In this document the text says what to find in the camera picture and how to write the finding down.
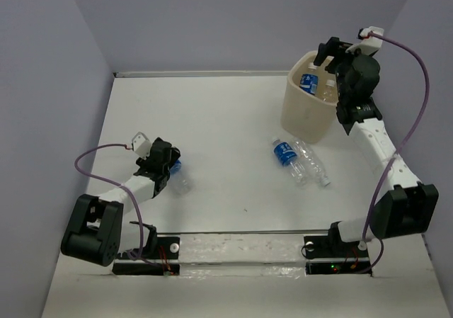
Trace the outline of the blue label bottle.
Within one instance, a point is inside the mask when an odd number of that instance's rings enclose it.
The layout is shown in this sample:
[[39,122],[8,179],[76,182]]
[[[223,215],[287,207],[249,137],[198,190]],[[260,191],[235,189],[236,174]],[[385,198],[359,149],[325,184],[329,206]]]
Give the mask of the blue label bottle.
[[192,189],[192,183],[186,165],[179,159],[170,169],[168,184],[178,195],[185,195]]
[[302,74],[299,82],[299,87],[302,91],[316,95],[317,86],[319,83],[318,67],[314,63],[309,63],[307,72]]
[[308,174],[302,165],[299,155],[293,150],[290,144],[278,137],[272,139],[273,154],[278,163],[288,171],[291,177],[299,186],[308,181]]

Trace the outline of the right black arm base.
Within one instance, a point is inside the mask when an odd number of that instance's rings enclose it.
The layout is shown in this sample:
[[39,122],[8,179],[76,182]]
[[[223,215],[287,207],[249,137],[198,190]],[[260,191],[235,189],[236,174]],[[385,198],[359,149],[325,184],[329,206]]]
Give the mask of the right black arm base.
[[301,253],[308,276],[372,273],[367,270],[371,266],[367,247],[358,242],[330,242],[327,235],[309,235],[304,237]]

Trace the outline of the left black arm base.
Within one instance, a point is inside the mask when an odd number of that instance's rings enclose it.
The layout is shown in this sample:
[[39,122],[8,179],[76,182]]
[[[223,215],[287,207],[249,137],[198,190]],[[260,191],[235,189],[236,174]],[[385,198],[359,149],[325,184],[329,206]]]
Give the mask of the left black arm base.
[[179,251],[180,237],[158,236],[156,248],[142,254],[146,261],[131,261],[126,253],[118,254],[112,272],[117,276],[178,276]]

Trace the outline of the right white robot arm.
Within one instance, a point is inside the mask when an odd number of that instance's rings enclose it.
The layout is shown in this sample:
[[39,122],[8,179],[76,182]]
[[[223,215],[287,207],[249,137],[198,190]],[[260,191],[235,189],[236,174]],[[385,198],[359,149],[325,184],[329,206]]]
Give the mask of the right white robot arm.
[[325,70],[336,78],[338,122],[362,150],[378,178],[365,217],[331,225],[326,248],[335,256],[343,255],[352,243],[426,232],[439,198],[436,187],[424,184],[401,156],[417,125],[395,146],[372,98],[380,79],[380,66],[374,55],[382,46],[383,35],[371,32],[359,38],[361,41],[354,45],[332,37],[319,45],[314,60],[316,66],[321,66],[327,58],[331,59]]

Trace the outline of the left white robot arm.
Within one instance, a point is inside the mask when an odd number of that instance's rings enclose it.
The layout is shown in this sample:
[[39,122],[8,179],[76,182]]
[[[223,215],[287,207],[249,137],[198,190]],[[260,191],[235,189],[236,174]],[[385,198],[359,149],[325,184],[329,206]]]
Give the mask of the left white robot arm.
[[76,199],[60,245],[63,255],[109,266],[119,254],[146,261],[158,248],[156,228],[144,223],[140,205],[167,187],[180,150],[160,137],[150,141],[141,132],[130,144],[119,146],[137,155],[138,169],[124,183],[84,171],[79,162],[88,152],[75,159],[80,174],[109,183],[112,189],[100,195],[84,193]]

